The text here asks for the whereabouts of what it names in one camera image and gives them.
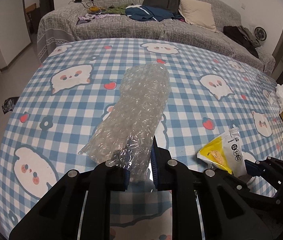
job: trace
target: gray sofa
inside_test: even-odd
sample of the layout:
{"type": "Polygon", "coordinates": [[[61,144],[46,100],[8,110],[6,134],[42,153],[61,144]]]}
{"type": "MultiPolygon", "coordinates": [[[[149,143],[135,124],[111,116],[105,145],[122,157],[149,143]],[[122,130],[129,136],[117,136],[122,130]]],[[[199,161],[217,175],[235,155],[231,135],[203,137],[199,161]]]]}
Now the gray sofa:
{"type": "MultiPolygon", "coordinates": [[[[41,61],[56,46],[71,42],[99,38],[147,38],[178,42],[211,50],[238,61],[247,63],[270,75],[275,65],[272,55],[257,48],[259,59],[244,47],[222,33],[224,26],[241,25],[240,14],[220,0],[200,0],[211,4],[212,13],[219,33],[178,20],[162,22],[138,22],[127,16],[108,17],[90,23],[76,25],[78,16],[86,14],[82,4],[71,4],[46,14],[38,30],[38,53],[41,61]]],[[[143,0],[94,0],[96,6],[108,7],[128,3],[142,4],[143,0]]]]}

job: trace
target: pillow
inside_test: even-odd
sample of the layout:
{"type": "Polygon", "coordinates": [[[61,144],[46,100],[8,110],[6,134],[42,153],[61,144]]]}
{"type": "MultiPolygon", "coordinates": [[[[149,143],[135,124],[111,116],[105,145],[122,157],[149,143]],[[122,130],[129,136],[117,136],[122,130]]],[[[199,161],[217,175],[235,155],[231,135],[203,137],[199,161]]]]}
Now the pillow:
{"type": "Polygon", "coordinates": [[[197,0],[180,0],[179,12],[185,18],[186,23],[199,25],[213,32],[218,32],[210,3],[197,0]]]}

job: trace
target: metal screw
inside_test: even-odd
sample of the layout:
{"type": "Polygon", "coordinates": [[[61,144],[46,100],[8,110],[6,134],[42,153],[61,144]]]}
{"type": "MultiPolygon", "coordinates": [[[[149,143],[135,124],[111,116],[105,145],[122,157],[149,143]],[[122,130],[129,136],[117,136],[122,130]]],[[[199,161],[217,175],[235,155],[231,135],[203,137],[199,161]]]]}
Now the metal screw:
{"type": "Polygon", "coordinates": [[[167,163],[168,163],[169,166],[176,166],[177,165],[177,161],[174,160],[174,159],[169,160],[167,163]]]}
{"type": "Polygon", "coordinates": [[[112,167],[112,166],[115,165],[115,163],[114,163],[113,161],[111,161],[111,160],[108,160],[108,161],[106,161],[105,165],[106,165],[107,167],[112,167]]]}
{"type": "Polygon", "coordinates": [[[67,173],[68,177],[75,177],[77,175],[77,171],[76,170],[71,170],[67,173]]]}
{"type": "Polygon", "coordinates": [[[213,170],[206,170],[205,173],[206,173],[206,175],[207,175],[208,177],[213,177],[213,176],[215,176],[215,172],[214,172],[213,170]]]}

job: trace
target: table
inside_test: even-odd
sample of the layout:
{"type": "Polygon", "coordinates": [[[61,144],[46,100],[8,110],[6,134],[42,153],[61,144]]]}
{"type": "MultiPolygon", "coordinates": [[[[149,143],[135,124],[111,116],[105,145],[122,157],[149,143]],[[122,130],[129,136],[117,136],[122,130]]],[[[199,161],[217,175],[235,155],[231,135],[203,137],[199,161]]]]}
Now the table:
{"type": "MultiPolygon", "coordinates": [[[[283,159],[283,122],[276,82],[247,64],[205,49],[147,39],[98,39],[57,47],[25,87],[0,148],[0,219],[12,228],[68,170],[96,164],[77,152],[119,99],[130,67],[164,64],[171,93],[156,130],[157,143],[193,170],[207,165],[195,153],[234,126],[244,157],[283,159]]],[[[253,192],[273,196],[263,179],[253,192]]],[[[171,193],[152,181],[131,184],[111,198],[115,239],[170,239],[171,193]]]]}

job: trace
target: small black fan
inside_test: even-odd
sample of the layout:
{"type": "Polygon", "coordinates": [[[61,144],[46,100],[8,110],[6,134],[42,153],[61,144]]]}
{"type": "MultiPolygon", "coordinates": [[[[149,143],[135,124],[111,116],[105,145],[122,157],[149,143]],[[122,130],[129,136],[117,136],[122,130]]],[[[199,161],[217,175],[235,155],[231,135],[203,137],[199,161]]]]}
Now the small black fan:
{"type": "Polygon", "coordinates": [[[267,33],[262,27],[255,28],[255,36],[260,41],[265,41],[267,39],[267,33]]]}

